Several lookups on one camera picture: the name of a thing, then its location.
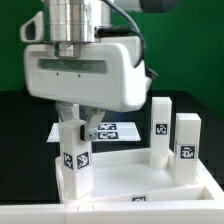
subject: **green wall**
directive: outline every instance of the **green wall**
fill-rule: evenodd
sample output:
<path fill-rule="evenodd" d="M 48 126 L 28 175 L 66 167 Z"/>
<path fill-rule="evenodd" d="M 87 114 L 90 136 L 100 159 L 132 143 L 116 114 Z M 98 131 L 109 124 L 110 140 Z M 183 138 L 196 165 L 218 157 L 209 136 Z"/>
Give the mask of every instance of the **green wall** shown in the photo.
<path fill-rule="evenodd" d="M 0 91 L 24 87 L 19 28 L 40 0 L 5 1 L 0 9 Z M 147 40 L 146 63 L 160 77 L 153 90 L 182 90 L 224 118 L 224 1 L 182 0 L 169 14 L 131 15 Z M 119 16 L 114 24 L 121 24 Z"/>

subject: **black cable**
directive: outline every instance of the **black cable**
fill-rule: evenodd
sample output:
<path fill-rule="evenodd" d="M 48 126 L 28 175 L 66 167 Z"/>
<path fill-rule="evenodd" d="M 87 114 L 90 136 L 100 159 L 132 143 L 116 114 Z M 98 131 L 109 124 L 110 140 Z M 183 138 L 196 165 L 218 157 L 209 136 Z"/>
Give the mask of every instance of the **black cable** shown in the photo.
<path fill-rule="evenodd" d="M 135 30 L 130 29 L 129 31 L 130 31 L 130 33 L 133 33 L 136 36 L 138 36 L 139 39 L 140 39 L 140 42 L 141 42 L 140 57 L 139 57 L 138 61 L 136 62 L 135 66 L 134 66 L 135 68 L 137 68 L 140 65 L 141 61 L 144 60 L 144 57 L 145 57 L 145 51 L 146 51 L 145 38 L 141 33 L 136 32 Z"/>
<path fill-rule="evenodd" d="M 139 37 L 140 41 L 141 41 L 141 53 L 140 53 L 140 57 L 137 61 L 137 63 L 135 64 L 135 68 L 137 68 L 139 66 L 139 64 L 141 63 L 141 61 L 144 59 L 144 55 L 145 55 L 145 51 L 146 51 L 146 44 L 145 44 L 145 39 L 143 37 L 143 35 L 141 34 L 138 25 L 135 23 L 135 21 L 124 11 L 122 10 L 120 7 L 118 7 L 117 5 L 115 5 L 113 2 L 111 2 L 110 0 L 102 0 L 105 4 L 107 4 L 110 8 L 112 8 L 114 11 L 116 11 L 118 14 L 120 14 L 123 18 L 125 18 L 132 26 L 132 29 L 129 28 L 129 32 L 135 34 L 136 36 Z M 116 32 L 114 32 L 114 30 L 110 30 L 110 32 L 108 32 L 108 36 L 110 34 L 112 36 L 116 34 L 119 34 L 122 36 L 127 35 L 127 28 L 125 30 L 117 30 Z M 158 74 L 156 72 L 154 72 L 152 69 L 145 67 L 145 71 L 146 71 L 146 75 L 148 77 L 151 77 L 152 79 L 155 79 L 158 77 Z"/>
<path fill-rule="evenodd" d="M 124 10 L 122 10 L 120 7 L 118 7 L 117 5 L 115 5 L 110 0 L 102 0 L 102 1 L 105 4 L 107 4 L 110 8 L 112 8 L 114 11 L 116 11 L 117 13 L 119 13 L 122 17 L 124 17 L 131 24 L 132 28 L 136 32 L 139 32 L 140 33 L 140 30 L 138 28 L 138 25 L 135 23 L 135 21 Z"/>

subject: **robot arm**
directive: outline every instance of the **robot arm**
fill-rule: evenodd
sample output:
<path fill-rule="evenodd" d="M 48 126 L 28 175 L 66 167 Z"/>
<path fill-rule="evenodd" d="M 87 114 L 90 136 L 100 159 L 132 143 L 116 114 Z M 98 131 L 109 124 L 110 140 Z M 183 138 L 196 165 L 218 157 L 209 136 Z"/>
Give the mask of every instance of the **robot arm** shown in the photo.
<path fill-rule="evenodd" d="M 146 77 L 141 38 L 96 37 L 96 29 L 111 27 L 108 2 L 42 0 L 43 11 L 21 28 L 23 41 L 44 43 L 25 51 L 31 95 L 118 112 L 143 106 L 153 75 Z M 165 12 L 178 1 L 114 2 L 124 10 Z"/>

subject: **white rectangular block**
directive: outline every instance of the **white rectangular block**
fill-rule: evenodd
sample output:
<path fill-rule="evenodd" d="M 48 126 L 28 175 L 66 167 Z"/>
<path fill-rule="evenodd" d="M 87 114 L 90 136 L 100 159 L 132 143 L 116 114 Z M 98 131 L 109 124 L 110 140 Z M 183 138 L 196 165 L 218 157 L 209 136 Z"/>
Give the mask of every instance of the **white rectangular block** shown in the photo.
<path fill-rule="evenodd" d="M 59 124 L 64 193 L 78 199 L 93 190 L 91 142 L 80 139 L 85 122 L 73 119 Z"/>
<path fill-rule="evenodd" d="M 196 183 L 201 119 L 197 114 L 177 114 L 174 151 L 174 184 Z"/>
<path fill-rule="evenodd" d="M 172 101 L 169 97 L 152 98 L 150 166 L 163 168 L 167 164 L 170 143 Z"/>

